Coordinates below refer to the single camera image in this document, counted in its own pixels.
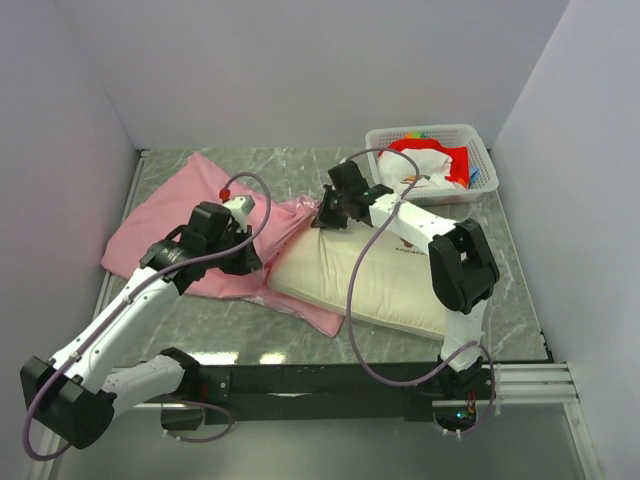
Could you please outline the pink pillowcase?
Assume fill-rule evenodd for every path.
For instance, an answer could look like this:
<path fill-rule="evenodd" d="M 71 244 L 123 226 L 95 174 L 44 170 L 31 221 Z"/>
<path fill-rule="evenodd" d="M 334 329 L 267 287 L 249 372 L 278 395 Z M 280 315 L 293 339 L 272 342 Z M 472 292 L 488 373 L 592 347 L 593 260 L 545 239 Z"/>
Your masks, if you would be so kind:
<path fill-rule="evenodd" d="M 335 336 L 341 315 L 272 290 L 267 275 L 285 246 L 300 234 L 317 212 L 317 203 L 302 196 L 275 203 L 231 177 L 202 154 L 193 153 L 185 167 L 136 207 L 108 241 L 101 259 L 110 273 L 128 279 L 153 244 L 167 255 L 175 247 L 185 258 L 226 250 L 245 240 L 222 203 L 249 196 L 255 206 L 248 216 L 249 230 L 258 236 L 246 251 L 231 254 L 222 264 L 192 283 L 190 295 L 217 299 L 241 298 L 289 313 L 309 322 L 321 333 Z"/>

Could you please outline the cream pillow with bear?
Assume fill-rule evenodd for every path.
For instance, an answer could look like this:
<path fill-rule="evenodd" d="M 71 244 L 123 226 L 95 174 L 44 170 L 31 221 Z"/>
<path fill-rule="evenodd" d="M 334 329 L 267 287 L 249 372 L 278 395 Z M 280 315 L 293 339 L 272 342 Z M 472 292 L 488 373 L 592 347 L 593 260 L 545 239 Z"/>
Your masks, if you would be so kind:
<path fill-rule="evenodd" d="M 308 228 L 275 262 L 269 286 L 332 313 L 345 312 L 348 282 L 374 229 L 352 222 L 345 230 Z M 429 259 L 383 232 L 358 269 L 352 318 L 434 340 L 445 333 L 445 308 L 432 288 Z"/>

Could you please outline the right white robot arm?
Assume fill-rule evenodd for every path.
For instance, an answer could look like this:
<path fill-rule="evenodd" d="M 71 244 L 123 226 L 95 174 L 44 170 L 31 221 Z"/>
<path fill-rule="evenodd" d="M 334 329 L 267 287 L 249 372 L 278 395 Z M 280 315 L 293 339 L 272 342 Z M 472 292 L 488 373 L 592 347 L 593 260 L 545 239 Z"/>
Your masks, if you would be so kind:
<path fill-rule="evenodd" d="M 361 355 L 351 327 L 352 350 L 365 372 L 392 387 L 413 387 L 439 374 L 444 395 L 460 399 L 474 386 L 481 356 L 482 320 L 487 302 L 500 279 L 500 272 L 481 225 L 473 220 L 449 220 L 426 211 L 405 199 L 406 194 L 378 184 L 370 186 L 359 167 L 346 160 L 328 172 L 331 183 L 325 193 L 315 223 L 320 228 L 344 229 L 350 219 L 375 229 L 355 260 L 349 278 L 345 320 L 351 321 L 356 277 L 365 255 L 385 231 L 395 234 L 426 254 L 430 262 L 431 284 L 445 308 L 445 336 L 439 364 L 429 373 L 412 380 L 397 381 L 375 372 Z"/>

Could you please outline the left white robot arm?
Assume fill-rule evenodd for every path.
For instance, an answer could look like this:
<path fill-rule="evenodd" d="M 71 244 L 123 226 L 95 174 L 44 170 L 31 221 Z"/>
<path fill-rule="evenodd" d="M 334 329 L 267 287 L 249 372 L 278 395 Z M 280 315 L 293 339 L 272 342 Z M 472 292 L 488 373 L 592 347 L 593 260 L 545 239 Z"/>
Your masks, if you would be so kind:
<path fill-rule="evenodd" d="M 187 224 L 151 245 L 118 296 L 73 341 L 22 367 L 26 420 L 84 449 L 119 415 L 156 397 L 210 409 L 200 363 L 177 348 L 135 367 L 114 367 L 144 327 L 209 270 L 242 276 L 261 269 L 253 244 L 258 232 L 249 223 L 253 208 L 249 195 L 202 202 Z"/>

